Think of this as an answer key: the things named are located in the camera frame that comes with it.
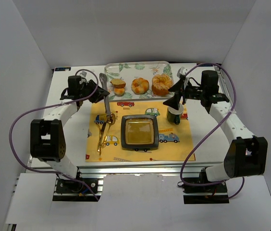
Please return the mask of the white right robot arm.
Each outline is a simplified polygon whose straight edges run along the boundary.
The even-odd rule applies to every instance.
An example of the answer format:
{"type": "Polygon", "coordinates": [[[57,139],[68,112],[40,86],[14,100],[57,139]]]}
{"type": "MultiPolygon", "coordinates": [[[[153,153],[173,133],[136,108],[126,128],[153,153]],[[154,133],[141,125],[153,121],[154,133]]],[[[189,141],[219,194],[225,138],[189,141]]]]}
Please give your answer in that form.
{"type": "Polygon", "coordinates": [[[179,69],[179,80],[169,88],[174,96],[164,102],[175,115],[187,99],[199,100],[218,123],[229,142],[229,150],[220,164],[204,168],[198,182],[191,186],[211,186],[226,180],[262,175],[265,172],[268,142],[264,137],[254,135],[234,112],[234,104],[219,92],[218,73],[205,70],[199,86],[189,82],[186,68],[179,69]]]}

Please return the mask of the sliced brown bread loaf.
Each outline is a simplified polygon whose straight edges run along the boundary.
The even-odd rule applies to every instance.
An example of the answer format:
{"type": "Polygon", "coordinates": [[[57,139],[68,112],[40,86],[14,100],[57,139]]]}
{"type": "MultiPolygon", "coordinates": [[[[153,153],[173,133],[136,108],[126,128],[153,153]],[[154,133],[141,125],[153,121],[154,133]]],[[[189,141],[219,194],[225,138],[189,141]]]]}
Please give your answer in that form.
{"type": "Polygon", "coordinates": [[[114,88],[121,89],[126,86],[126,82],[119,78],[114,78],[110,81],[114,88]]]}

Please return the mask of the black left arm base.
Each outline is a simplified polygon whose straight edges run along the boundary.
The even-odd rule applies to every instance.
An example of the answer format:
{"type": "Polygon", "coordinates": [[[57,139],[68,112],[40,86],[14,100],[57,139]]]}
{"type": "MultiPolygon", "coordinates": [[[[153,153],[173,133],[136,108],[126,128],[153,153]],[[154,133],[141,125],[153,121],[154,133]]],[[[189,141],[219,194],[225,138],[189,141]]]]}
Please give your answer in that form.
{"type": "Polygon", "coordinates": [[[87,186],[72,180],[57,178],[52,200],[54,202],[96,202],[95,196],[98,199],[101,197],[102,188],[98,178],[78,176],[78,180],[85,182],[87,186]]]}

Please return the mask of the silver metal tongs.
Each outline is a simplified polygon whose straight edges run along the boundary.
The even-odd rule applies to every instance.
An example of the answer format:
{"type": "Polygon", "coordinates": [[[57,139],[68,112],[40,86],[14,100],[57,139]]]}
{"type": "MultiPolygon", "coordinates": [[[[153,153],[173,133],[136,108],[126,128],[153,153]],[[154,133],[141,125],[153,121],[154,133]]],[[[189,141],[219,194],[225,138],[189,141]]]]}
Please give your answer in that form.
{"type": "MultiPolygon", "coordinates": [[[[104,73],[99,74],[102,88],[107,91],[107,76],[104,73]]],[[[105,112],[108,116],[111,115],[109,96],[104,97],[105,112]]]]}

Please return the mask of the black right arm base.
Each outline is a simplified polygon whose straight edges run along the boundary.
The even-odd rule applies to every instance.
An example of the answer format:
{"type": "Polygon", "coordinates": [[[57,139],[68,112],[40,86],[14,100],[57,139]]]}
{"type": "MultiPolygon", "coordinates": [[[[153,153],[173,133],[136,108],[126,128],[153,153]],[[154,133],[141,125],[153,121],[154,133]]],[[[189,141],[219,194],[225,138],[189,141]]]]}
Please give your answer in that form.
{"type": "Polygon", "coordinates": [[[206,168],[202,168],[197,177],[183,177],[184,171],[181,169],[181,181],[177,183],[177,186],[183,189],[184,204],[207,205],[229,203],[230,199],[226,183],[210,185],[206,168]]]}

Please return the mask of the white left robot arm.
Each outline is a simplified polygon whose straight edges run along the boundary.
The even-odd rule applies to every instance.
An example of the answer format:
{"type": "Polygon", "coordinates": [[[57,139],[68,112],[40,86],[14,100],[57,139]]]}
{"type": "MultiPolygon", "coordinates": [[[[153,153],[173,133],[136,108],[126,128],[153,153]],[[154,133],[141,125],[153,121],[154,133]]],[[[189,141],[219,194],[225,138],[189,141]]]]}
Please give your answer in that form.
{"type": "Polygon", "coordinates": [[[77,113],[84,100],[98,103],[110,93],[93,80],[74,75],[68,77],[68,87],[60,97],[61,104],[42,119],[34,119],[30,125],[30,153],[33,158],[47,163],[59,174],[75,179],[78,167],[66,155],[63,127],[77,113]]]}

